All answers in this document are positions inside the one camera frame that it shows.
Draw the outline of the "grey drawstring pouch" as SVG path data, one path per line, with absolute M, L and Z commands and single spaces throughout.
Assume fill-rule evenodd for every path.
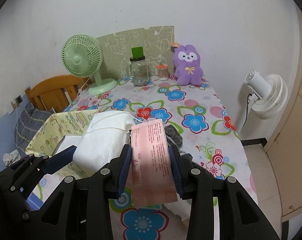
M 175 145 L 178 150 L 181 152 L 181 148 L 183 145 L 182 142 L 182 136 L 180 133 L 176 130 L 176 128 L 173 125 L 168 125 L 165 127 L 165 134 L 167 139 L 167 144 L 169 147 Z

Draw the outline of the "yellow fabric storage box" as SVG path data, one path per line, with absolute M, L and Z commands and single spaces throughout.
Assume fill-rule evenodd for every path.
M 25 153 L 52 157 L 65 136 L 83 136 L 98 112 L 94 109 L 52 114 L 31 139 Z

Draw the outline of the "pink paper tag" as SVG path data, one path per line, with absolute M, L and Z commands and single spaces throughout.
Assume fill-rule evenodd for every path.
M 162 120 L 133 126 L 131 148 L 134 206 L 176 202 L 178 198 Z

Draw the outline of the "white towel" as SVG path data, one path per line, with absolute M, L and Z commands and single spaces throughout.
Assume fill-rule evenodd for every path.
M 129 131 L 135 125 L 128 112 L 96 113 L 73 155 L 73 163 L 91 176 L 113 158 L 120 156 L 129 143 Z

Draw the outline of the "green tissue pack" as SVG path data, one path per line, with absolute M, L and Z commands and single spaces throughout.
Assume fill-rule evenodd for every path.
M 147 206 L 143 206 L 141 207 L 142 209 L 146 209 L 146 210 L 161 210 L 162 209 L 162 205 L 161 204 L 155 204 L 155 205 L 147 205 Z

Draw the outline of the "white packet brown end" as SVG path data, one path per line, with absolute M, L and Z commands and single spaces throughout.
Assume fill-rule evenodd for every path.
M 177 202 L 166 203 L 165 207 L 182 221 L 189 220 L 191 215 L 191 203 L 187 200 L 179 199 Z

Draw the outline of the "black umbrella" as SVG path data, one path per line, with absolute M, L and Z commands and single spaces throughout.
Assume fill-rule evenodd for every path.
M 193 161 L 193 157 L 190 153 L 182 154 L 180 157 L 186 166 L 189 166 L 190 168 L 196 167 L 196 163 Z

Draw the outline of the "white crumpled cloth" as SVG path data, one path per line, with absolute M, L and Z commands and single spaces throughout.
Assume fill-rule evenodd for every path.
M 5 153 L 3 155 L 3 162 L 6 167 L 14 164 L 15 162 L 19 161 L 21 158 L 20 153 L 17 150 L 14 150 L 10 153 Z

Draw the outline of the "wooden bed headboard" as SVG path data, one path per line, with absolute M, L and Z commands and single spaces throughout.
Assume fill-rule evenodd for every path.
M 48 78 L 34 88 L 27 88 L 28 100 L 42 111 L 64 111 L 78 96 L 89 87 L 90 77 L 80 78 L 73 75 L 60 75 Z

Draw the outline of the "cotton swab jar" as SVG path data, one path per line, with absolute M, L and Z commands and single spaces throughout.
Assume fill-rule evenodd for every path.
M 157 76 L 159 80 L 168 80 L 169 77 L 169 71 L 168 66 L 164 64 L 159 64 L 156 67 L 157 70 Z

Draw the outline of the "glass jar green lid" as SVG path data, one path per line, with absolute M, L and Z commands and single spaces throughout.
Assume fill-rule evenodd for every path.
M 148 85 L 150 81 L 148 72 L 148 63 L 143 52 L 143 47 L 134 47 L 131 49 L 130 74 L 133 85 L 142 87 Z

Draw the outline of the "purple plush bunny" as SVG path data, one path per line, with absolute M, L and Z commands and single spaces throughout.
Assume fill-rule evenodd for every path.
M 200 66 L 200 55 L 191 44 L 180 45 L 174 49 L 172 62 L 175 77 L 179 86 L 200 86 L 204 71 Z

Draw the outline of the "green desk fan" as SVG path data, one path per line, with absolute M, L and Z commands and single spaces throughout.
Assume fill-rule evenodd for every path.
M 114 79 L 103 79 L 99 69 L 103 63 L 103 53 L 96 38 L 78 34 L 70 37 L 63 45 L 63 66 L 75 77 L 93 77 L 89 86 L 90 95 L 103 94 L 117 86 Z

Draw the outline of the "green patterned board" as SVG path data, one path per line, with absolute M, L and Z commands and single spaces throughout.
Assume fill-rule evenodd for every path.
M 120 79 L 128 78 L 132 48 L 142 47 L 146 62 L 149 64 L 149 74 L 156 76 L 156 67 L 160 64 L 168 67 L 169 74 L 174 73 L 172 63 L 174 41 L 174 26 L 157 26 L 138 28 L 97 38 L 103 53 L 103 63 L 99 72 L 101 77 Z

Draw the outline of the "wall power socket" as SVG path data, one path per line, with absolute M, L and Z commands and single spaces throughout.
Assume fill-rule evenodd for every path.
M 23 101 L 23 98 L 21 95 L 19 95 L 18 97 L 16 97 L 14 100 L 12 100 L 11 102 L 11 106 L 13 109 L 16 109 Z

